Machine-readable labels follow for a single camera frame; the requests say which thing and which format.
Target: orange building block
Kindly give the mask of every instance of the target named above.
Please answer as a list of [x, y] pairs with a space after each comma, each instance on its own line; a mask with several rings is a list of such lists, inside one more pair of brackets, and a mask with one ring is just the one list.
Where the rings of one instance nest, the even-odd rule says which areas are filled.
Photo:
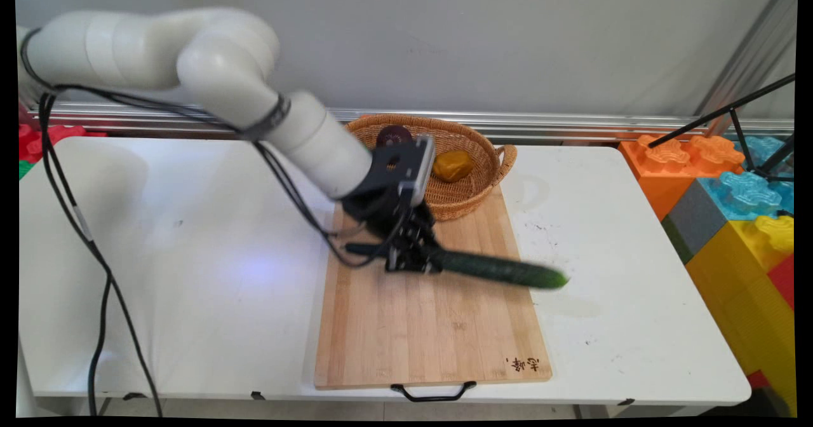
[[694, 178], [715, 178], [722, 172], [742, 172], [742, 152], [723, 137], [692, 137], [689, 143], [669, 140], [654, 149], [647, 144], [656, 137], [642, 135], [624, 141], [618, 149], [624, 155], [658, 220], [673, 209]]

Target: blue building block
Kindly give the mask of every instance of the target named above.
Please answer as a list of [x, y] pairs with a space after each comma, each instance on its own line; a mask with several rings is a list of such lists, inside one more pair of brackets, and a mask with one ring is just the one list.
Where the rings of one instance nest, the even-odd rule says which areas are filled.
[[782, 196], [781, 207], [787, 212], [793, 213], [793, 183], [785, 181], [775, 181], [769, 185], [771, 190], [775, 190]]
[[[748, 152], [751, 154], [751, 160], [754, 161], [754, 166], [760, 166], [761, 164], [765, 163], [765, 161], [768, 160], [774, 152], [782, 147], [784, 141], [780, 141], [774, 137], [746, 137], [746, 143], [748, 144]], [[742, 146], [738, 142], [734, 143], [734, 149], [743, 152]], [[793, 154], [791, 152], [788, 157], [783, 158], [772, 173], [792, 176], [792, 155]], [[745, 170], [748, 169], [748, 163], [746, 161], [743, 161], [742, 168]]]
[[716, 179], [696, 178], [668, 217], [686, 250], [694, 255], [726, 221], [754, 220], [761, 215], [775, 218], [781, 202], [780, 193], [770, 189], [764, 178], [749, 172], [724, 172]]
[[761, 215], [776, 218], [782, 203], [782, 196], [754, 173], [723, 172], [719, 178], [698, 179], [726, 220], [754, 220]]

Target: red building block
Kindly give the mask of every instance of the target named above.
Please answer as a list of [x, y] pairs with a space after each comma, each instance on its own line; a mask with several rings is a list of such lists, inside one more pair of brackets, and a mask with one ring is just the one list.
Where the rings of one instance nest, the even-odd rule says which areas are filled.
[[[81, 126], [49, 126], [48, 135], [51, 143], [56, 145], [59, 141], [69, 137], [106, 137], [106, 133], [87, 132]], [[20, 160], [28, 163], [37, 163], [43, 158], [43, 134], [27, 125], [20, 125]]]
[[779, 291], [785, 302], [790, 305], [790, 309], [796, 311], [793, 307], [793, 254], [790, 254], [790, 257], [770, 270], [767, 276], [770, 278], [770, 282], [776, 286], [776, 290]]
[[751, 389], [757, 390], [763, 387], [770, 387], [770, 383], [763, 375], [762, 370], [757, 370], [756, 372], [751, 373], [747, 376], [748, 382], [751, 384]]

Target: black wrist band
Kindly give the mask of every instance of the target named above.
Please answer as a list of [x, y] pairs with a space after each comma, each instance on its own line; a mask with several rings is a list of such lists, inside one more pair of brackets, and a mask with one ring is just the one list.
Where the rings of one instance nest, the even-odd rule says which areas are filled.
[[262, 138], [267, 132], [277, 128], [282, 121], [288, 117], [288, 112], [291, 111], [291, 100], [283, 94], [279, 94], [276, 100], [276, 105], [268, 112], [264, 118], [258, 123], [249, 126], [246, 130], [240, 132], [240, 135], [249, 141], [257, 141]]

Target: yellow building block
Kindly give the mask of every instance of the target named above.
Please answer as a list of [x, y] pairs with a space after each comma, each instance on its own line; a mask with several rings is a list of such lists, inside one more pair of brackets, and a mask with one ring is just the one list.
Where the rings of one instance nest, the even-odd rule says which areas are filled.
[[771, 219], [763, 215], [755, 221], [735, 220], [731, 224], [765, 273], [793, 254], [793, 218], [790, 216]]
[[728, 221], [686, 264], [743, 371], [761, 370], [796, 416], [795, 316], [767, 276], [793, 253], [793, 218]]
[[730, 220], [686, 264], [725, 304], [793, 253], [793, 218]]
[[692, 262], [686, 264], [686, 270], [689, 272], [689, 276], [692, 277], [700, 296], [703, 297], [703, 302], [706, 303], [706, 307], [717, 323], [720, 332], [722, 332], [723, 338], [725, 338], [726, 343], [729, 344], [729, 348], [731, 348], [732, 354], [734, 354], [734, 357], [737, 359], [737, 363], [740, 364], [740, 368], [746, 375], [760, 370], [760, 366], [758, 366], [754, 357], [751, 356], [748, 351], [748, 346], [744, 343], [742, 337], [740, 337], [740, 333], [737, 331], [734, 323], [732, 323], [725, 314], [723, 305], [720, 304], [714, 294], [711, 293], [706, 277], [703, 276], [700, 271], [693, 270], [691, 265]]
[[709, 296], [721, 305], [767, 273], [734, 230], [732, 222], [737, 221], [726, 222], [686, 264], [693, 278], [702, 275], [706, 279]]
[[723, 308], [758, 369], [796, 416], [795, 316], [790, 305], [764, 276]]

